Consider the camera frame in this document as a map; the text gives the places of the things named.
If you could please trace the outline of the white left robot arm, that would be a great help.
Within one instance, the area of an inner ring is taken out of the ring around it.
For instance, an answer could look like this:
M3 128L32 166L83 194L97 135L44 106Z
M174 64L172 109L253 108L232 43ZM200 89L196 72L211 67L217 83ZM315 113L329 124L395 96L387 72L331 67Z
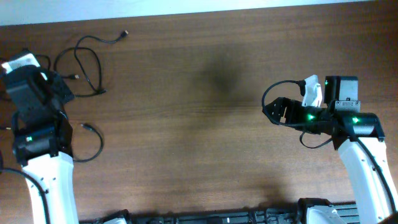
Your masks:
M23 50L2 63L12 117L12 150L29 189L34 223L78 223L73 193L73 128L64 109L74 94Z

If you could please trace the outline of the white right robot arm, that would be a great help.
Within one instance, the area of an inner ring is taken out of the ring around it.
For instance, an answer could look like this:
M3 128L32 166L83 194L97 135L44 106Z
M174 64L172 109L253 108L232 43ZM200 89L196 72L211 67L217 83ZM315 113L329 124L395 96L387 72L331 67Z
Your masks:
M385 134L374 113L362 113L358 78L327 76L321 87L312 75L296 80L302 101L278 97L262 112L276 125L302 134L326 134L345 165L360 223L397 220L397 190L389 170Z

